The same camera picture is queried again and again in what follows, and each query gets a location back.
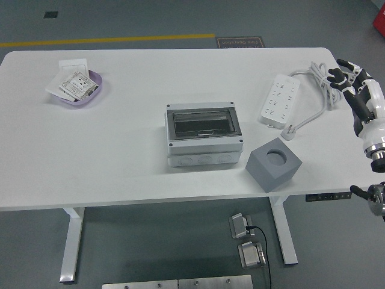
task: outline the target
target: power strip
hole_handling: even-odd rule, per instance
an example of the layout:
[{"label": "power strip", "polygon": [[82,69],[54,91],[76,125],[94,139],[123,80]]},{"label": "power strip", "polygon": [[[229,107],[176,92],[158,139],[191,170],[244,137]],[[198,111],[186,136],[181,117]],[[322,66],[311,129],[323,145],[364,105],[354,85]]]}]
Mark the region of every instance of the power strip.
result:
[{"label": "power strip", "polygon": [[298,79],[278,74],[260,112],[260,121],[270,127],[284,128],[294,106],[299,87]]}]

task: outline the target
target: plug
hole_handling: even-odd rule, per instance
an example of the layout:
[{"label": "plug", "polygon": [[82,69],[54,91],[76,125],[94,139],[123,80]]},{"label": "plug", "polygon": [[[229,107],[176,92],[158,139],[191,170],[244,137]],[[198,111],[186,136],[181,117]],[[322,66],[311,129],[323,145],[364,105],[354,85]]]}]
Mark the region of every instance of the plug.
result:
[{"label": "plug", "polygon": [[290,125],[288,128],[284,128],[283,131],[281,132],[281,136],[285,140],[292,140],[295,137],[297,129],[295,126]]}]

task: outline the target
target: robotic hand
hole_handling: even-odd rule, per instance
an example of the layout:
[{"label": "robotic hand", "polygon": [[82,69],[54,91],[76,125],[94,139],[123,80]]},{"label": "robotic hand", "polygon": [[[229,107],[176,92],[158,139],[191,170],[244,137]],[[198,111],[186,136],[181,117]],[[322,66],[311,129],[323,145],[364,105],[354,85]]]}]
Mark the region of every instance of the robotic hand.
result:
[{"label": "robotic hand", "polygon": [[[338,59],[337,63],[351,72],[342,72],[339,68],[330,69],[330,86],[340,90],[354,116],[354,132],[363,140],[363,150],[372,159],[373,172],[385,172],[385,98],[379,83],[359,66]],[[376,216],[383,216],[385,221],[385,182],[371,185],[363,191],[355,185],[350,191],[368,201]]]}]

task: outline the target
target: paper card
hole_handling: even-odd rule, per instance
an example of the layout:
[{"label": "paper card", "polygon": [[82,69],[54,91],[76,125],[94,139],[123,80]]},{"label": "paper card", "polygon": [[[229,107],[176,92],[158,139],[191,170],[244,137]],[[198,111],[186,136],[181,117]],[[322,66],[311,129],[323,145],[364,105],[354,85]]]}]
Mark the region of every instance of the paper card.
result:
[{"label": "paper card", "polygon": [[60,71],[67,72],[67,75],[72,74],[75,71],[79,71],[86,77],[90,77],[88,73],[87,59],[71,59],[71,60],[60,60],[59,61]]}]

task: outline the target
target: table top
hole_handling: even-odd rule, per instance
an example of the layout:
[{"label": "table top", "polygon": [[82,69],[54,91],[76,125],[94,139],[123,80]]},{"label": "table top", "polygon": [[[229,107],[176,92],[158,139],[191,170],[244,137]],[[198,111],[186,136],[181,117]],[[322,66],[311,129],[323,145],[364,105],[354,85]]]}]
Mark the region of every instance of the table top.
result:
[{"label": "table top", "polygon": [[[83,107],[45,92],[59,60],[76,58],[103,78]],[[246,171],[250,152],[281,132],[259,121],[275,76],[311,61],[337,67],[324,48],[11,52],[0,66],[0,210],[328,193],[381,182],[345,100],[285,141],[303,162],[290,181],[265,193]],[[321,109],[322,96],[311,78],[295,77],[296,125]],[[166,105],[221,101],[236,106],[239,162],[169,167]]]}]

